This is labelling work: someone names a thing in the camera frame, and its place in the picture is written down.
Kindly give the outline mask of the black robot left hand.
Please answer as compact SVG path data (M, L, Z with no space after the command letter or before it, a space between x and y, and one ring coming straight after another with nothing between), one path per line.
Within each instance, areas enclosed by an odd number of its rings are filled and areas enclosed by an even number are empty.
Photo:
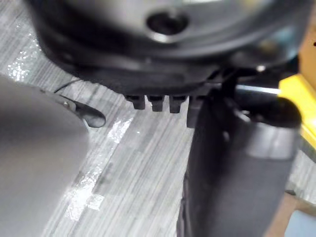
M180 237L262 237L284 195L302 113L271 93L299 71L312 0L27 0L65 72L171 113L194 136Z

